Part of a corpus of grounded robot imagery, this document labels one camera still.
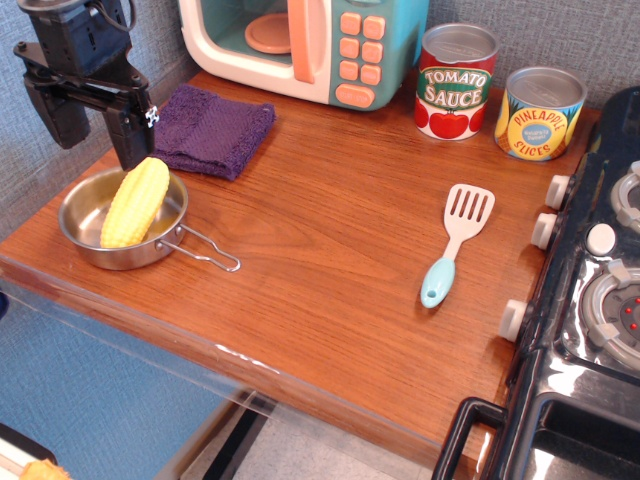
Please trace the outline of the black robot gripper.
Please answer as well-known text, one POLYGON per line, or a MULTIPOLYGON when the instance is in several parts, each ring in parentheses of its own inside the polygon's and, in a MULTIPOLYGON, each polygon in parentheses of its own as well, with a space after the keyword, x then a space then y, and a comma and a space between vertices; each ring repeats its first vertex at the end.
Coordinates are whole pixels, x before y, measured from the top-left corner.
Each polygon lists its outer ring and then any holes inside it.
POLYGON ((148 81, 128 62, 135 5, 20 3, 18 7, 29 16, 37 41, 18 43, 14 54, 24 63, 25 88, 51 137, 61 148, 71 149, 90 133, 85 107, 60 87, 103 87, 130 95, 133 111, 109 109, 104 119, 121 168, 134 169, 153 152, 153 126, 159 120, 147 92, 148 81))

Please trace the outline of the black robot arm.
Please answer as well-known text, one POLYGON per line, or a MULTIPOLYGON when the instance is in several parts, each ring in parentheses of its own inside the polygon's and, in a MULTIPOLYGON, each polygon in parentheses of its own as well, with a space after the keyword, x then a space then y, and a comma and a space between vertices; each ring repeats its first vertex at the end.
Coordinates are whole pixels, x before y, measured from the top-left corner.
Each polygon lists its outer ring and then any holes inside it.
POLYGON ((154 150, 158 111, 149 82, 128 60, 134 6, 118 1, 21 1, 37 39, 14 53, 32 105, 56 143, 71 149, 90 133, 87 110, 103 115, 123 170, 154 150))

